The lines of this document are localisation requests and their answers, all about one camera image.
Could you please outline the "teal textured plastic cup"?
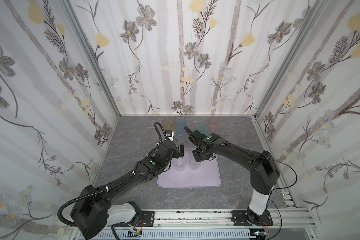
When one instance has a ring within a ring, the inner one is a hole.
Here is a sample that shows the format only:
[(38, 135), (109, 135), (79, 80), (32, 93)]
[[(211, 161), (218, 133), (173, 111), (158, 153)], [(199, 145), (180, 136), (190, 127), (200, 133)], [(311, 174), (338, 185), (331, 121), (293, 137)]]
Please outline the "teal textured plastic cup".
[(208, 135), (210, 134), (209, 126), (206, 125), (206, 124), (199, 124), (199, 125), (197, 126), (197, 130), (198, 130), (201, 134), (206, 135), (206, 136), (208, 136)]

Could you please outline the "yellow transparent plastic cup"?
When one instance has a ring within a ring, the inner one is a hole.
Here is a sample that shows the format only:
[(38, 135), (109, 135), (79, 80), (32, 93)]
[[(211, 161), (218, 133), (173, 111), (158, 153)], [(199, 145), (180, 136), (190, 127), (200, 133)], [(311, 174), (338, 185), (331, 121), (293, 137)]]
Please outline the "yellow transparent plastic cup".
[(175, 131), (175, 121), (172, 118), (165, 118), (162, 121), (162, 126), (165, 131)]

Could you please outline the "blue textured plastic cup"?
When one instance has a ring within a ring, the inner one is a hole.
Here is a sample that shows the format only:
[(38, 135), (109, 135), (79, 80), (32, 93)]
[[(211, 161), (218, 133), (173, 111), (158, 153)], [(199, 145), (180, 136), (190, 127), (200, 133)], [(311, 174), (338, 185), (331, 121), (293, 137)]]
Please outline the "blue textured plastic cup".
[(176, 117), (175, 118), (175, 132), (176, 135), (182, 137), (186, 134), (185, 126), (187, 119), (185, 117)]

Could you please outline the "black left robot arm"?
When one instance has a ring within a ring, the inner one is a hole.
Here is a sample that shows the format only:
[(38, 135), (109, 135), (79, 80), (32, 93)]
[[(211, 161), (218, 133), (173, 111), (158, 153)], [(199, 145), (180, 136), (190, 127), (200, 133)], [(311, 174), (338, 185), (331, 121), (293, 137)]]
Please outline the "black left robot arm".
[(174, 142), (165, 140), (120, 178), (97, 188), (92, 185), (85, 187), (79, 197), (59, 208), (59, 220), (77, 227), (86, 240), (95, 237), (110, 224), (110, 209), (117, 198), (135, 186), (154, 179), (170, 166), (173, 158), (182, 158), (184, 154), (183, 144), (177, 146)]

